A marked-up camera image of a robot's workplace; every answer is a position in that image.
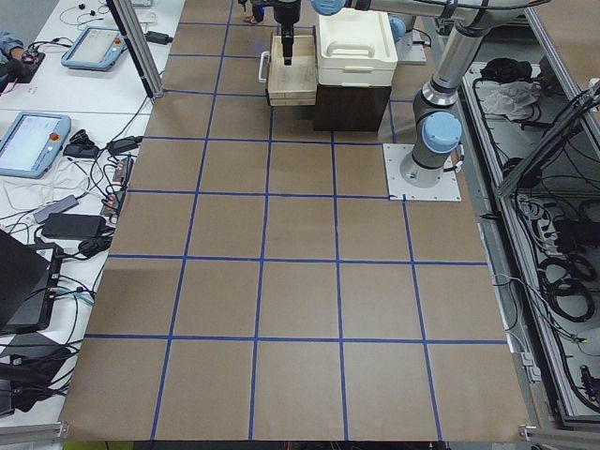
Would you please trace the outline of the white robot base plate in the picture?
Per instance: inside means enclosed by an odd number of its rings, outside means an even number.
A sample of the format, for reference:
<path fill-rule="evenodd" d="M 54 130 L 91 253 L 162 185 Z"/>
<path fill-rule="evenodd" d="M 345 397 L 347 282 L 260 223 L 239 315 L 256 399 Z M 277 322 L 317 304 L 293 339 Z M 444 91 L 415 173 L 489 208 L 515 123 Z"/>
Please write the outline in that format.
<path fill-rule="evenodd" d="M 388 198 L 391 201 L 451 202 L 461 201 L 457 174 L 448 156 L 438 169 L 425 169 L 413 161 L 413 145 L 384 143 L 383 162 Z"/>

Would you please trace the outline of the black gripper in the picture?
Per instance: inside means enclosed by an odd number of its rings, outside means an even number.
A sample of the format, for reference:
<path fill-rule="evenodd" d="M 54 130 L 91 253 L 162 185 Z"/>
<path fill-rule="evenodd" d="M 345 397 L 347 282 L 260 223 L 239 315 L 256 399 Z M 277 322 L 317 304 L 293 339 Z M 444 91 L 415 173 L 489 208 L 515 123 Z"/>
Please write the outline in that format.
<path fill-rule="evenodd" d="M 281 45 L 283 62 L 290 66 L 293 61 L 294 30 L 293 24 L 300 19 L 300 0 L 273 0 L 274 18 L 281 25 Z"/>

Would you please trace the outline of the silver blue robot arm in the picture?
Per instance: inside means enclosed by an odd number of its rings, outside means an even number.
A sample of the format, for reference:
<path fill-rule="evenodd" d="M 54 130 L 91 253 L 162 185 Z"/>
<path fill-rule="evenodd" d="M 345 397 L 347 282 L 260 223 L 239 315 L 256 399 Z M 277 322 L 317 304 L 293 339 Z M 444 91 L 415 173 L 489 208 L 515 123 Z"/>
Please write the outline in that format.
<path fill-rule="evenodd" d="M 290 66 L 293 58 L 294 26 L 299 21 L 301 1 L 266 1 L 273 8 L 274 18 L 281 27 L 284 65 Z M 342 24 L 352 19 L 378 18 L 384 13 L 411 17 L 429 17 L 454 21 L 454 28 L 444 47 L 442 58 L 431 78 L 418 91 L 413 101 L 415 114 L 421 106 L 433 112 L 445 111 L 453 107 L 458 99 L 458 86 L 466 69 L 473 61 L 484 37 L 497 26 L 503 25 L 532 8 L 538 1 L 311 1 L 312 8 L 322 17 L 337 17 L 341 14 Z M 353 64 L 359 54 L 346 57 Z M 334 63 L 324 63 L 325 69 L 318 69 L 320 85 L 345 86 L 356 88 L 384 87 L 390 84 L 392 75 L 383 82 L 378 75 L 377 82 L 372 76 L 363 73 L 371 67 L 348 66 L 348 73 L 341 75 L 341 69 Z"/>

